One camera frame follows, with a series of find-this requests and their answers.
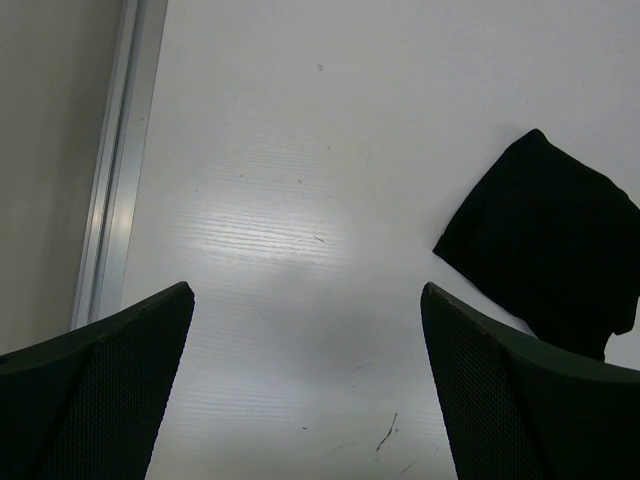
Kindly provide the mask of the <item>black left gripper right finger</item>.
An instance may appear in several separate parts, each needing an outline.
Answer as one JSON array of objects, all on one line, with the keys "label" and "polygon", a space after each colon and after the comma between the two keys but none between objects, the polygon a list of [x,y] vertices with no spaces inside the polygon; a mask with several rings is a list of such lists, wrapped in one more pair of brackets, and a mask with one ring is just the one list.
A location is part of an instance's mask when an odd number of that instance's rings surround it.
[{"label": "black left gripper right finger", "polygon": [[638,371],[556,348],[434,283],[421,318],[458,478],[638,478]]}]

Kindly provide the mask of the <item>black skirt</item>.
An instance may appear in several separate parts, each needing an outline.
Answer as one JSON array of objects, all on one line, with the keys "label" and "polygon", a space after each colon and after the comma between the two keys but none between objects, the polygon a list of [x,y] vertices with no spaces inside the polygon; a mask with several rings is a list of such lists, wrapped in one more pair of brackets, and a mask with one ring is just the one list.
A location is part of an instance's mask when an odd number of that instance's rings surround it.
[{"label": "black skirt", "polygon": [[639,208],[538,129],[496,160],[433,251],[558,348],[602,361],[634,327]]}]

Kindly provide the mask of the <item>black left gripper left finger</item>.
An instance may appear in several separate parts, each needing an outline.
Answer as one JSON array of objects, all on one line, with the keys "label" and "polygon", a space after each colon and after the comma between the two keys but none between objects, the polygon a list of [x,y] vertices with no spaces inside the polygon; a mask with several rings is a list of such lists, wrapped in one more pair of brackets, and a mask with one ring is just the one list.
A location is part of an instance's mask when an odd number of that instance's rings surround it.
[{"label": "black left gripper left finger", "polygon": [[179,282],[2,355],[2,478],[145,478],[194,306]]}]

